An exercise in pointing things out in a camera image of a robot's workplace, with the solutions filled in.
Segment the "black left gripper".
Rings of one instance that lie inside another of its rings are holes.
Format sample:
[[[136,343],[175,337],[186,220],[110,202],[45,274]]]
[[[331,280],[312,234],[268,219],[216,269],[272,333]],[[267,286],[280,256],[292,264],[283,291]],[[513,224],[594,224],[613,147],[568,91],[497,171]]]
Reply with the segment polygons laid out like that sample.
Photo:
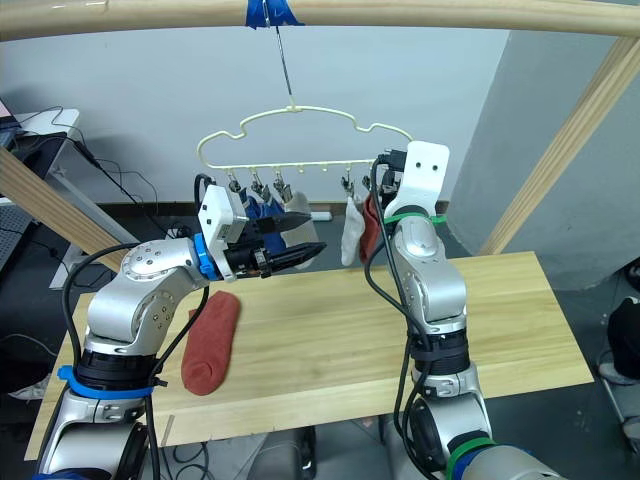
[[[325,242],[306,242],[280,251],[273,240],[276,232],[294,230],[311,219],[309,213],[296,211],[250,219],[224,251],[232,272],[265,277],[314,259],[326,248]]]

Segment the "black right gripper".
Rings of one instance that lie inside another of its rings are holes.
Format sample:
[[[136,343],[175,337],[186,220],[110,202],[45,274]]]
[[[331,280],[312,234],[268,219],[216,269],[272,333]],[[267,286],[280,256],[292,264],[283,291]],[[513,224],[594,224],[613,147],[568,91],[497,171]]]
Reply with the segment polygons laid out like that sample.
[[[400,181],[396,179],[397,172],[387,169],[380,181],[378,193],[381,202],[391,202],[397,196]]]

